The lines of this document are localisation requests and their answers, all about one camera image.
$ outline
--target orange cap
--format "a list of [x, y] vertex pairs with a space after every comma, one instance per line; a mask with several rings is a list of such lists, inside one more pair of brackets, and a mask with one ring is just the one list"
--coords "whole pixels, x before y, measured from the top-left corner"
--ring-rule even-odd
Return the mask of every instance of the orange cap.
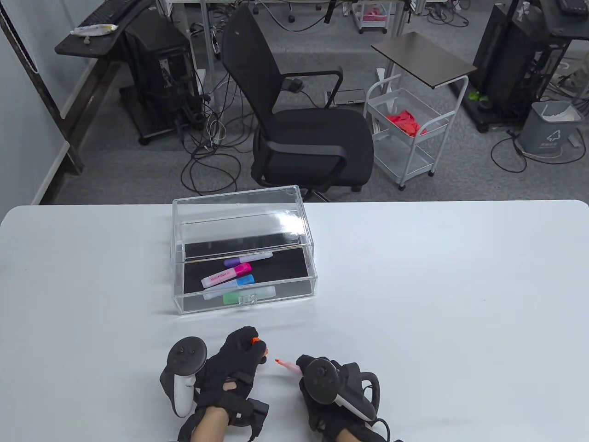
[[[252, 339], [252, 345], [254, 345], [256, 342], [263, 342], [260, 338], [253, 338]], [[264, 356], [266, 356], [268, 354], [268, 346], [266, 345], [266, 353], [264, 353]]]

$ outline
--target pink highlighter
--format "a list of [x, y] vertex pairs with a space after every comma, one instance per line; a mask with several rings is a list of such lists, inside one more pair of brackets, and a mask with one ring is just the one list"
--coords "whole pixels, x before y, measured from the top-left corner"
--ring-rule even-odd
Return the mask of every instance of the pink highlighter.
[[206, 278], [203, 278], [201, 282], [203, 283], [203, 287], [207, 289], [214, 285], [221, 284], [222, 282], [229, 281], [230, 279], [239, 278], [240, 276], [243, 276], [251, 271], [251, 264], [246, 262], [245, 264], [240, 264], [237, 267], [232, 267], [222, 272], [215, 273], [214, 275], [207, 276]]

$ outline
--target white wall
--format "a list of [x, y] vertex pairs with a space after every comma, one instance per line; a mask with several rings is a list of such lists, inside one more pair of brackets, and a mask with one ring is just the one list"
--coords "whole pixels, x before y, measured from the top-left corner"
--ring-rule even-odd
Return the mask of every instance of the white wall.
[[58, 55], [54, 48], [100, 3], [102, 0], [2, 0], [62, 116], [94, 62]]
[[1, 222], [11, 208], [39, 202], [68, 144], [3, 32], [0, 60]]

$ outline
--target green highlighter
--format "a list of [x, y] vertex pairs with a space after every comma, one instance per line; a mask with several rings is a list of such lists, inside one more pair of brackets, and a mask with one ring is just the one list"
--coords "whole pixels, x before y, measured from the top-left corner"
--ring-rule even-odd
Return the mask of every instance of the green highlighter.
[[241, 292], [225, 293], [223, 295], [223, 305], [239, 304], [240, 299], [249, 299], [247, 304], [262, 299], [270, 299], [276, 296], [276, 288], [273, 285], [267, 287], [259, 287], [257, 289], [248, 289]]

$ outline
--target gray carpet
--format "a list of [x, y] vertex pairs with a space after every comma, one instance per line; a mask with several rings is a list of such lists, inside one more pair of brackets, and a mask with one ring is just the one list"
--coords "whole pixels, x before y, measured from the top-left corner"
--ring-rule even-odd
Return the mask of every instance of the gray carpet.
[[[434, 25], [424, 17], [413, 17], [406, 31], [416, 30], [448, 51], [472, 61], [485, 29], [493, 0], [473, 0], [464, 16], [470, 20], [466, 28]], [[271, 5], [279, 20], [287, 23], [287, 8]], [[293, 29], [303, 28], [320, 17], [311, 5], [295, 6], [296, 22]], [[313, 28], [312, 35], [296, 35], [280, 29], [263, 8], [257, 20], [283, 71], [307, 71], [341, 66], [345, 88], [368, 88], [375, 81], [374, 68], [384, 66], [384, 59], [370, 48], [370, 44], [384, 36], [373, 31], [359, 35], [352, 17], [343, 17], [339, 8], [329, 26]], [[195, 39], [200, 65], [205, 66], [202, 37]], [[330, 78], [307, 79], [305, 90], [316, 103], [323, 100], [324, 90], [331, 88]], [[178, 197], [192, 196], [180, 183], [180, 172], [188, 160], [177, 137], [153, 141], [149, 146], [137, 142], [137, 133], [121, 104], [118, 88], [129, 85], [131, 78], [126, 67], [120, 69], [113, 85], [81, 146], [85, 163], [80, 177], [69, 177], [64, 183], [57, 204], [119, 204], [119, 203], [170, 203]], [[404, 87], [438, 110], [452, 107], [453, 95], [449, 90], [432, 91], [417, 80], [407, 78]], [[277, 109], [308, 107], [302, 94], [283, 93]], [[247, 103], [244, 112], [249, 112]], [[241, 113], [241, 99], [236, 97], [227, 110], [224, 121]], [[228, 140], [238, 137], [240, 124], [229, 127]], [[450, 133], [444, 155], [435, 177], [422, 175], [406, 184], [404, 192], [397, 190], [378, 168], [374, 167], [370, 182], [361, 193], [350, 189], [333, 188], [327, 196], [334, 201], [445, 201], [445, 200], [503, 200], [503, 199], [580, 199], [589, 202], [589, 176], [587, 159], [566, 166], [545, 166], [531, 163], [522, 174], [509, 174], [495, 166], [489, 158], [491, 146], [505, 137], [505, 133], [479, 134], [466, 114], [461, 111]], [[251, 149], [248, 139], [239, 146], [241, 151]], [[427, 144], [426, 150], [435, 152], [436, 145]], [[258, 185], [249, 175], [252, 156], [237, 153], [241, 174], [239, 190], [256, 189]], [[578, 150], [567, 147], [563, 159], [579, 155]], [[505, 167], [517, 169], [520, 159], [508, 143], [497, 149], [497, 159]], [[207, 164], [237, 173], [237, 164], [228, 157], [213, 157]], [[199, 189], [211, 190], [229, 184], [221, 173], [196, 166], [193, 178]]]

